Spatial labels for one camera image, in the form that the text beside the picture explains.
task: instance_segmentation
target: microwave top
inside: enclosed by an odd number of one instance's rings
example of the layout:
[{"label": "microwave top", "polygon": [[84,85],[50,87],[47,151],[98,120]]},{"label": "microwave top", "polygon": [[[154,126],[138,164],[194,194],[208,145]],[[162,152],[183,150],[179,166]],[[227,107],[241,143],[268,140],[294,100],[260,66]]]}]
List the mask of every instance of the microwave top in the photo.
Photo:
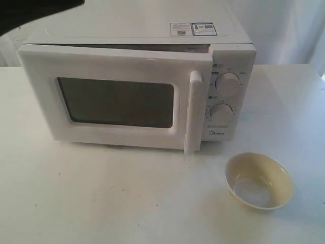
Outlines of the microwave top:
[{"label": "microwave top", "polygon": [[92,0],[48,17],[26,44],[251,43],[223,0]]}]

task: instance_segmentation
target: label sticker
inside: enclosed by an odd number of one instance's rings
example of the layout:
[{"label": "label sticker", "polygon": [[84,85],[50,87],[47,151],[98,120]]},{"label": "label sticker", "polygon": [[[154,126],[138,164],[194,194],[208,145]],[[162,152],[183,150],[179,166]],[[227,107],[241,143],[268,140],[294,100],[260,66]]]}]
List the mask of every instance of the label sticker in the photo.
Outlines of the label sticker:
[{"label": "label sticker", "polygon": [[212,22],[192,23],[194,36],[216,36],[214,24]]},{"label": "label sticker", "polygon": [[170,28],[172,37],[193,36],[191,23],[171,23]]}]

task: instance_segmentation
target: bowl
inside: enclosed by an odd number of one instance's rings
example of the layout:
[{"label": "bowl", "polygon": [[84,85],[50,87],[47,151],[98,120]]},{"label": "bowl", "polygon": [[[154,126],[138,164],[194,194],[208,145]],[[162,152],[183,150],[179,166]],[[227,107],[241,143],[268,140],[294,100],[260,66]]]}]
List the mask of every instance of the bowl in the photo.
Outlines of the bowl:
[{"label": "bowl", "polygon": [[293,180],[287,170],[263,154],[246,152],[232,157],[224,178],[232,196],[256,209],[281,208],[294,194]]}]

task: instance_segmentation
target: midea logo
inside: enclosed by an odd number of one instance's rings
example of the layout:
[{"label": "midea logo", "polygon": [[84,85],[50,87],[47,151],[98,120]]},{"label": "midea logo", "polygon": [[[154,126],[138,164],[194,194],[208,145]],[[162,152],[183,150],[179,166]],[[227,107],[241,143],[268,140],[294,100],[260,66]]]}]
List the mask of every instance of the midea logo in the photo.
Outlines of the midea logo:
[{"label": "midea logo", "polygon": [[209,131],[209,135],[224,135],[224,132]]}]

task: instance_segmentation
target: white microwave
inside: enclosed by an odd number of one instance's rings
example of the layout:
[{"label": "white microwave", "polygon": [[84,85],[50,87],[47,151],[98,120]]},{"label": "white microwave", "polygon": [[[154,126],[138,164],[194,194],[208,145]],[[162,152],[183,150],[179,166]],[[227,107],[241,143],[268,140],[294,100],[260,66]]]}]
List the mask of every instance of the white microwave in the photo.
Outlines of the white microwave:
[{"label": "white microwave", "polygon": [[255,53],[218,0],[87,1],[18,50],[54,139],[185,153],[233,136]]}]

